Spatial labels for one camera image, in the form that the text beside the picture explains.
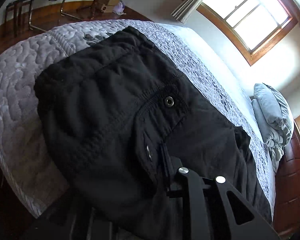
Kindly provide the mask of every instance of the wooden stool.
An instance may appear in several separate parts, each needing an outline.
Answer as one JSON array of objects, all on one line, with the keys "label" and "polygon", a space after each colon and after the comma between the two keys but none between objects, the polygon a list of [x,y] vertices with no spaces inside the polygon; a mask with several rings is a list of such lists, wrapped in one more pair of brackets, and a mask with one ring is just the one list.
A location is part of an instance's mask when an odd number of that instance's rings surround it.
[{"label": "wooden stool", "polygon": [[82,9],[90,8],[90,16],[88,17],[88,19],[92,20],[95,17],[95,13],[96,13],[96,10],[97,10],[97,3],[98,3],[98,0],[93,0],[91,5],[80,7],[76,11],[79,12]]},{"label": "wooden stool", "polygon": [[22,7],[25,5],[32,5],[32,0],[16,0],[11,2],[6,7],[5,17],[4,17],[4,35],[6,34],[6,24],[7,24],[7,16],[9,11],[13,11],[13,32],[14,36],[18,36],[18,28],[21,27],[21,15],[22,15]]}]

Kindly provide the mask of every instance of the pillow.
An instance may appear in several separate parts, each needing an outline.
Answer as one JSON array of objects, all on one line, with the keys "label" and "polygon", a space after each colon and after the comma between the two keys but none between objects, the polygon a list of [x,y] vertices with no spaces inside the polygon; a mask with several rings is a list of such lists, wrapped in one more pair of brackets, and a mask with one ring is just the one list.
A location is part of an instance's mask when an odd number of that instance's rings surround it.
[{"label": "pillow", "polygon": [[271,148],[281,145],[283,142],[282,136],[267,123],[258,100],[253,99],[251,103],[263,142]]},{"label": "pillow", "polygon": [[267,123],[283,137],[282,146],[286,146],[294,129],[293,116],[287,101],[279,91],[266,84],[255,84],[253,95],[258,100]]}]

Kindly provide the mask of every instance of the wooden baseboard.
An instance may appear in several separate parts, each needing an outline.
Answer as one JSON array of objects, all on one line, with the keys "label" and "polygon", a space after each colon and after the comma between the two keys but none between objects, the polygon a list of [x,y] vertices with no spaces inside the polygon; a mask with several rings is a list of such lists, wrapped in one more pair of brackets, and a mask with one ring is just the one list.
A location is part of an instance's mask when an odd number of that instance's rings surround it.
[{"label": "wooden baseboard", "polygon": [[[88,6],[92,4],[91,1],[72,1],[72,2],[65,2],[63,5],[63,11],[73,11],[81,6]],[[41,17],[48,16],[53,13],[57,13],[60,11],[61,3],[51,4],[47,6],[43,6],[32,11],[32,21],[39,19]],[[22,23],[27,26],[28,25],[28,17],[29,13],[22,14]],[[4,35],[13,32],[13,19],[7,21],[6,25],[0,25],[0,39],[4,37]]]}]

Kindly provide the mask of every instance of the wooden dresser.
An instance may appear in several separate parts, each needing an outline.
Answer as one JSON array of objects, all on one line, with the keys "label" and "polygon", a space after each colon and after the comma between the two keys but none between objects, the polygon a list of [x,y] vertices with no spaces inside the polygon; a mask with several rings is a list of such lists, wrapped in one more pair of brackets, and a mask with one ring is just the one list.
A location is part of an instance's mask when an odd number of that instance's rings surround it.
[{"label": "wooden dresser", "polygon": [[275,177],[274,229],[287,239],[300,228],[300,135],[293,132]]}]

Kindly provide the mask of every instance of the gray quilted bedspread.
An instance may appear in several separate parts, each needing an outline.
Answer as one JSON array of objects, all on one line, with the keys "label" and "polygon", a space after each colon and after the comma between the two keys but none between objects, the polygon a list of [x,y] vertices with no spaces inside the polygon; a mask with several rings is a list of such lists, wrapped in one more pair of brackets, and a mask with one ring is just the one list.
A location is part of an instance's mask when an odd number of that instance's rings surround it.
[{"label": "gray quilted bedspread", "polygon": [[154,42],[223,115],[234,125],[242,125],[251,136],[257,176],[269,199],[267,147],[204,63],[177,36],[158,24],[109,20],[55,27],[0,55],[0,165],[20,201],[37,217],[68,188],[47,154],[33,90],[36,77],[50,64],[129,25]]}]

